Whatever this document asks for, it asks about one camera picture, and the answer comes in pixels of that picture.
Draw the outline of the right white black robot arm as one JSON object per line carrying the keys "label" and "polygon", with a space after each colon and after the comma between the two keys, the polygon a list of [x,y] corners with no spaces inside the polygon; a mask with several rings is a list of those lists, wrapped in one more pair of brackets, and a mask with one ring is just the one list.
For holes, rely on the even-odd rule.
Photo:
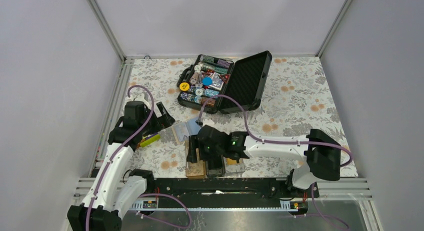
{"label": "right white black robot arm", "polygon": [[342,147],[320,129],[309,134],[290,137],[254,136],[248,131],[225,133],[205,125],[188,138],[187,162],[229,158],[235,161],[250,158],[287,158],[302,161],[286,182],[287,192],[301,196],[317,181],[338,181],[341,177]]}

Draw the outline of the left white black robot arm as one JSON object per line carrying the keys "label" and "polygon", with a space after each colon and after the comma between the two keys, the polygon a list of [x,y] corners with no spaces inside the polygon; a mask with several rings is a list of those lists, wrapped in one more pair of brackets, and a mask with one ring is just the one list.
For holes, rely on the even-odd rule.
{"label": "left white black robot arm", "polygon": [[108,146],[98,174],[80,205],[71,205],[67,218],[74,231],[119,231],[125,214],[138,196],[155,191],[152,171],[137,169],[118,189],[124,170],[143,137],[157,134],[175,123],[165,106],[156,104],[160,116],[146,101],[129,101],[108,136]]}

